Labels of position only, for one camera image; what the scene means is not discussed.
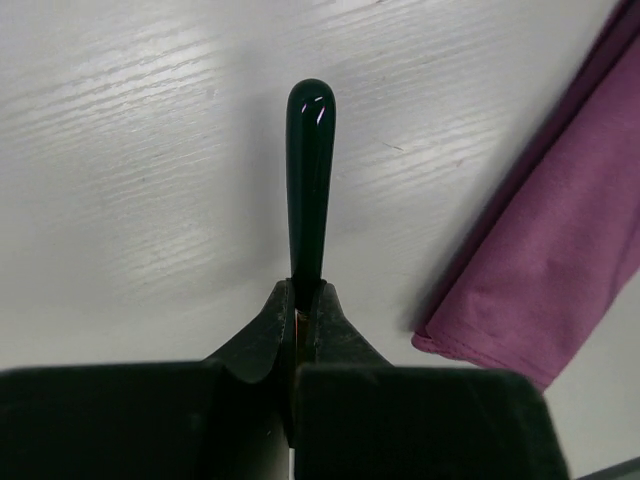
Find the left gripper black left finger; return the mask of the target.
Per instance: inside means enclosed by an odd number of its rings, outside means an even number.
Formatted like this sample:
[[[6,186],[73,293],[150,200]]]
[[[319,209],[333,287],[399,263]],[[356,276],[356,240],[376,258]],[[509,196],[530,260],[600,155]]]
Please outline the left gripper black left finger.
[[[247,325],[207,357],[220,362],[234,377],[248,384],[263,381],[278,369],[279,354],[293,338],[292,282],[280,280],[262,309]]]

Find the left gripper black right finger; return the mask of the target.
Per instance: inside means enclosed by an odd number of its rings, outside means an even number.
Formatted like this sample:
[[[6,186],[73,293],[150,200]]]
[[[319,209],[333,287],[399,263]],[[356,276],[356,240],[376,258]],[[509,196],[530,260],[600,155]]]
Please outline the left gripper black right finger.
[[[333,284],[322,281],[311,309],[297,313],[297,364],[390,366],[346,318]]]

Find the gold knife dark handle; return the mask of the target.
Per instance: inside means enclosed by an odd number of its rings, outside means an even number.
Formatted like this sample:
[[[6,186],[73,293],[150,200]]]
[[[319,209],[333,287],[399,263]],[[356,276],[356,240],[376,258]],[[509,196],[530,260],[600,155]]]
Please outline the gold knife dark handle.
[[[286,182],[296,360],[305,360],[314,295],[322,279],[336,130],[330,86],[306,79],[291,90],[286,110]]]

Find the purple cloth napkin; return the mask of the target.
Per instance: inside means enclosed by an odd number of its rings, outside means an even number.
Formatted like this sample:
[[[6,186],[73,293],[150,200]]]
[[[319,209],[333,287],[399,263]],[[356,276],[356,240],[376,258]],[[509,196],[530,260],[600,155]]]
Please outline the purple cloth napkin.
[[[547,388],[639,268],[639,5],[623,2],[414,333]]]

